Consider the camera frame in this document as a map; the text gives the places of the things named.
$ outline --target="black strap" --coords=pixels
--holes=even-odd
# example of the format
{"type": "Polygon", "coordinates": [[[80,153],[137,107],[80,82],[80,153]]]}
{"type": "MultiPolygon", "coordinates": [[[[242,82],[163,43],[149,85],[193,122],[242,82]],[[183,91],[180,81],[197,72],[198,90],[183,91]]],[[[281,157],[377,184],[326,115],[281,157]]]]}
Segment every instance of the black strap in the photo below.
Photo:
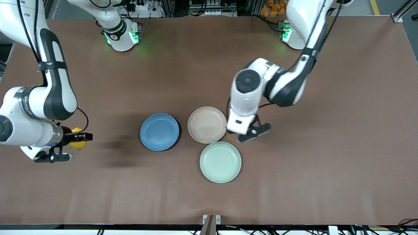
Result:
{"type": "Polygon", "coordinates": [[[302,50],[302,55],[307,55],[307,56],[310,56],[310,57],[314,58],[315,60],[318,60],[319,51],[315,50],[315,49],[312,49],[312,48],[305,47],[302,50]]]}
{"type": "Polygon", "coordinates": [[[280,76],[285,74],[287,72],[286,69],[280,68],[277,70],[277,72],[273,75],[273,77],[267,82],[267,85],[264,89],[264,97],[267,98],[268,101],[272,102],[269,98],[271,90],[273,90],[274,85],[279,80],[280,76]]]}
{"type": "Polygon", "coordinates": [[[41,71],[45,71],[48,69],[67,69],[67,64],[65,62],[59,61],[47,61],[47,62],[39,62],[38,63],[39,69],[41,71]]]}

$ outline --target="cable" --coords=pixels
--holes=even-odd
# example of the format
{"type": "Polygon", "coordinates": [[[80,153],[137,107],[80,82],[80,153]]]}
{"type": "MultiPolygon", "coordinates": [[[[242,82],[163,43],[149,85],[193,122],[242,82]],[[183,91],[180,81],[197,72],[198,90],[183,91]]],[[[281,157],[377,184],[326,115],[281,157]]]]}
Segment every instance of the cable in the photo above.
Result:
{"type": "Polygon", "coordinates": [[[262,21],[264,21],[266,23],[272,24],[272,25],[279,25],[279,23],[273,22],[273,21],[269,21],[269,20],[267,20],[266,18],[263,18],[260,15],[250,15],[250,16],[255,16],[255,17],[259,18],[260,20],[262,20],[262,21]]]}
{"type": "Polygon", "coordinates": [[[165,18],[168,18],[167,16],[169,15],[168,13],[167,13],[167,11],[166,11],[166,9],[165,8],[163,8],[163,6],[161,5],[161,3],[159,2],[159,1],[157,1],[157,3],[158,3],[158,6],[161,8],[161,10],[163,10],[164,11],[164,14],[165,14],[165,18]]]}
{"type": "Polygon", "coordinates": [[[261,231],[261,230],[254,230],[252,233],[250,233],[250,235],[254,235],[255,232],[261,232],[263,235],[267,235],[265,232],[261,231]]]}
{"type": "Polygon", "coordinates": [[[244,8],[244,7],[245,7],[245,5],[244,5],[244,6],[242,6],[242,7],[240,7],[240,8],[235,8],[234,12],[232,13],[232,16],[234,16],[234,14],[235,14],[235,12],[236,12],[237,10],[242,9],[242,8],[244,8]]]}
{"type": "Polygon", "coordinates": [[[241,230],[241,231],[243,231],[243,232],[246,232],[246,233],[248,233],[248,234],[251,234],[251,233],[250,233],[250,232],[248,232],[247,230],[242,229],[242,228],[240,228],[240,227],[235,227],[235,226],[231,226],[231,225],[225,225],[225,227],[232,227],[232,228],[236,228],[236,229],[239,229],[239,230],[241,230]]]}
{"type": "Polygon", "coordinates": [[[87,129],[87,127],[89,127],[89,117],[87,116],[87,114],[83,110],[81,110],[81,108],[79,108],[79,107],[77,107],[77,110],[82,112],[82,114],[84,114],[84,116],[86,117],[86,126],[81,131],[77,131],[77,132],[73,132],[73,133],[67,133],[65,135],[78,135],[78,134],[82,133],[83,131],[85,131],[87,129]]]}
{"type": "Polygon", "coordinates": [[[101,6],[98,6],[98,5],[96,5],[92,0],[90,0],[90,2],[95,6],[95,7],[97,7],[97,8],[101,8],[101,9],[103,9],[103,8],[108,8],[111,4],[112,4],[112,1],[111,0],[109,0],[109,4],[107,5],[107,6],[105,6],[105,7],[101,7],[101,6]]]}
{"type": "Polygon", "coordinates": [[[123,8],[125,8],[125,11],[126,11],[126,13],[128,14],[129,19],[132,19],[132,18],[131,18],[131,16],[130,16],[130,14],[129,14],[129,11],[128,11],[128,9],[126,8],[126,6],[125,6],[125,5],[123,5],[123,8]]]}
{"type": "Polygon", "coordinates": [[[259,107],[258,107],[258,109],[260,109],[260,108],[262,108],[262,107],[266,107],[266,106],[268,106],[268,105],[273,105],[274,103],[267,103],[267,104],[263,104],[263,105],[260,105],[259,107]]]}
{"type": "Polygon", "coordinates": [[[105,230],[103,229],[103,226],[99,229],[99,231],[97,231],[97,235],[103,235],[103,233],[105,232],[105,230]]]}
{"type": "Polygon", "coordinates": [[[231,97],[229,97],[227,101],[227,109],[226,109],[227,119],[229,118],[229,103],[230,102],[231,102],[231,97]]]}
{"type": "Polygon", "coordinates": [[[374,233],[375,235],[380,235],[379,233],[377,233],[377,232],[375,232],[373,229],[371,229],[368,225],[365,225],[365,227],[366,227],[368,230],[372,231],[372,233],[374,233]]]}
{"type": "Polygon", "coordinates": [[[408,221],[406,221],[406,222],[403,222],[402,224],[398,224],[398,226],[404,226],[404,225],[407,225],[407,224],[409,224],[409,223],[411,223],[411,222],[414,222],[414,221],[418,221],[418,219],[408,220],[408,221]]]}
{"type": "Polygon", "coordinates": [[[33,37],[35,39],[35,49],[36,49],[36,54],[38,55],[39,60],[42,60],[41,58],[41,53],[39,51],[39,45],[38,45],[38,34],[37,32],[37,25],[38,25],[38,10],[39,10],[39,2],[38,0],[35,1],[35,22],[33,23],[33,37]]]}
{"type": "Polygon", "coordinates": [[[192,16],[200,16],[200,15],[202,15],[203,13],[205,13],[205,11],[206,11],[206,6],[207,6],[207,2],[206,2],[206,0],[203,0],[203,2],[202,2],[202,7],[200,8],[200,11],[197,13],[197,14],[192,14],[192,13],[190,13],[189,12],[189,14],[190,15],[192,15],[192,16]]]}
{"type": "Polygon", "coordinates": [[[18,4],[19,16],[20,16],[20,20],[22,21],[23,29],[25,30],[26,38],[29,41],[29,45],[31,46],[32,52],[35,55],[36,61],[39,63],[40,62],[40,59],[38,57],[38,54],[35,51],[35,48],[33,47],[33,43],[32,43],[32,40],[31,40],[31,38],[29,36],[28,29],[27,29],[26,24],[25,24],[25,20],[23,19],[22,7],[20,5],[20,0],[16,0],[16,2],[18,4]]]}
{"type": "Polygon", "coordinates": [[[332,27],[334,27],[335,20],[337,20],[337,17],[338,17],[338,15],[339,15],[339,12],[341,11],[341,7],[342,7],[342,1],[341,1],[341,3],[340,3],[340,7],[338,7],[338,11],[337,11],[337,14],[336,14],[336,15],[335,15],[335,17],[334,17],[334,20],[332,21],[331,26],[329,27],[329,30],[328,30],[328,32],[326,33],[326,36],[325,36],[325,38],[324,38],[324,42],[325,42],[325,41],[326,41],[326,39],[328,38],[328,35],[329,35],[329,33],[331,32],[332,27]]]}

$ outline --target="mint green plate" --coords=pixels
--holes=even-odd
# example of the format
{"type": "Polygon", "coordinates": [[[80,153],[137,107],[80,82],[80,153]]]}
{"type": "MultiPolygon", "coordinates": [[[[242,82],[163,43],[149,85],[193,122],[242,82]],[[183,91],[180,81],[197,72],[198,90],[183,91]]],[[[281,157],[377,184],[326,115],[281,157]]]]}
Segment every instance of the mint green plate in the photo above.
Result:
{"type": "Polygon", "coordinates": [[[241,155],[230,143],[209,144],[200,155],[200,169],[206,178],[215,183],[227,183],[241,170],[241,155]]]}

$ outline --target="metal frame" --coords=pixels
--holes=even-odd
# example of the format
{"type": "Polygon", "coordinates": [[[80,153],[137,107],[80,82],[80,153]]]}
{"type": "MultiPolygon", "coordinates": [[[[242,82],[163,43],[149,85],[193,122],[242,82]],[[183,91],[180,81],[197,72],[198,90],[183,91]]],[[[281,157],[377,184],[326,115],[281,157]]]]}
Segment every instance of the metal frame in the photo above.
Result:
{"type": "Polygon", "coordinates": [[[216,216],[208,215],[204,221],[200,235],[216,235],[216,216]]]}
{"type": "Polygon", "coordinates": [[[392,14],[392,20],[394,23],[403,22],[402,16],[415,4],[418,0],[407,0],[402,6],[392,14]]]}

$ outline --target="robotic arm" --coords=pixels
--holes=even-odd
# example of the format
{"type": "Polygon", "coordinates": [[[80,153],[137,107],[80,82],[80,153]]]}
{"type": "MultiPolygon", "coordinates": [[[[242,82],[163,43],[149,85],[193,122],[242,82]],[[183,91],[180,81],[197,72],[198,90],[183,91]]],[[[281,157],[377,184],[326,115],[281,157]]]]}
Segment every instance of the robotic arm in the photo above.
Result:
{"type": "Polygon", "coordinates": [[[122,0],[68,0],[87,11],[102,27],[107,43],[116,51],[128,51],[141,39],[142,24],[122,19],[113,6],[122,0]]]}
{"type": "Polygon", "coordinates": [[[35,162],[71,160],[74,155],[62,153],[62,147],[71,141],[92,140],[92,135],[72,133],[51,121],[71,117],[77,99],[59,40],[46,24],[42,1],[0,0],[0,31],[33,49],[43,76],[43,85],[14,87],[4,96],[0,143],[20,146],[35,162]]]}
{"type": "Polygon", "coordinates": [[[325,41],[325,17],[332,3],[333,0],[289,0],[286,15],[290,26],[305,42],[293,72],[259,58],[235,75],[227,129],[240,134],[238,142],[250,141],[270,130],[270,125],[262,125],[257,116],[263,96],[279,107],[299,101],[325,41]]]}

